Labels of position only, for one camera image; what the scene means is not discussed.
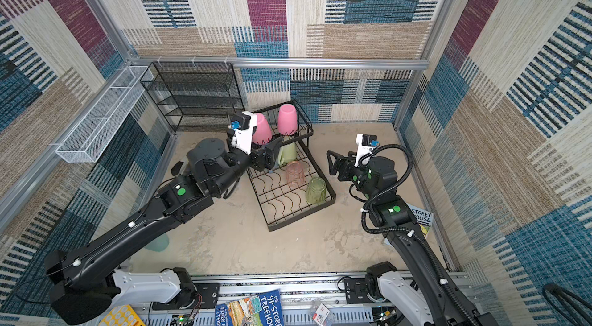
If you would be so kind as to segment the pink plastic cup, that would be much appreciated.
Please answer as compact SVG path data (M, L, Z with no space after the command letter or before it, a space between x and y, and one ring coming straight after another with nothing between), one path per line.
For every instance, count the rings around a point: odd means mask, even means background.
M255 113L255 115L257 117L257 125L253 133L252 142L257 145L265 145L271 141L273 133L265 116L262 113Z
M277 131L283 136L291 136L298 131L298 111L295 106L286 103L279 109Z

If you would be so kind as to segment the light green ceramic mug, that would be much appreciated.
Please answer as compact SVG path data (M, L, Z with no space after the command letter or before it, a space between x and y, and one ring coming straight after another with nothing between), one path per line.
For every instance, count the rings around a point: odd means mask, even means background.
M279 167L283 167L291 162L296 161L298 158L298 148L295 142L290 143L286 146L282 146L280 148L278 157L277 157L277 164Z

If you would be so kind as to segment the green glass cup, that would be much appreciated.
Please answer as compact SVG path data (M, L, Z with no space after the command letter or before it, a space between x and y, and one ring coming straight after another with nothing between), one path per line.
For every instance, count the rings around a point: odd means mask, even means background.
M306 192L306 201L311 205L323 204L326 199L326 182L320 177L310 180Z

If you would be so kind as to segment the pink translucent glass cup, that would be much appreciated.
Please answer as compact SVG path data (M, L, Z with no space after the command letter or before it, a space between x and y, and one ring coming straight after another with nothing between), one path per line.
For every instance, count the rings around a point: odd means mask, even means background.
M285 169L288 186L291 189L297 189L305 185L305 171L302 164L298 161L289 163Z

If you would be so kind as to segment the teal cup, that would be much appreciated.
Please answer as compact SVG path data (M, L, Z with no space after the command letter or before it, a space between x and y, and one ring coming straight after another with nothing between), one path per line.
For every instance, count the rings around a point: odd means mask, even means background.
M146 250L151 250L153 252L163 252L168 248L169 244L170 238L166 233L164 233L156 239L149 242L149 244L147 244L144 248Z

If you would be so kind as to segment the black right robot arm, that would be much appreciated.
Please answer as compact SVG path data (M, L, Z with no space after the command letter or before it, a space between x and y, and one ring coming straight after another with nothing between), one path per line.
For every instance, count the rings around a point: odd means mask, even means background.
M381 235L403 259L416 286L407 283L394 265L382 262L368 267L368 296L392 303L412 325L495 325L490 313L482 313L460 290L431 249L417 218L398 195L399 186L410 176L413 158L398 146L407 162L399 176L393 160L380 156L380 146L365 156L343 156L329 150L329 173L349 182L365 200L361 209L362 229Z

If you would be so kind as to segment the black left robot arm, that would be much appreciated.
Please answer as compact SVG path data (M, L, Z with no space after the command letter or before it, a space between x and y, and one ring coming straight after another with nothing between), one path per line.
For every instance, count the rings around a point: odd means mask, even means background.
M187 168L150 201L107 233L71 252L55 250L45 259L52 281L49 304L68 325L84 324L114 307L160 303L194 307L197 290L183 267L157 273L128 273L120 264L133 254L228 198L249 168L274 166L282 136L245 153L217 138L203 139L187 154Z

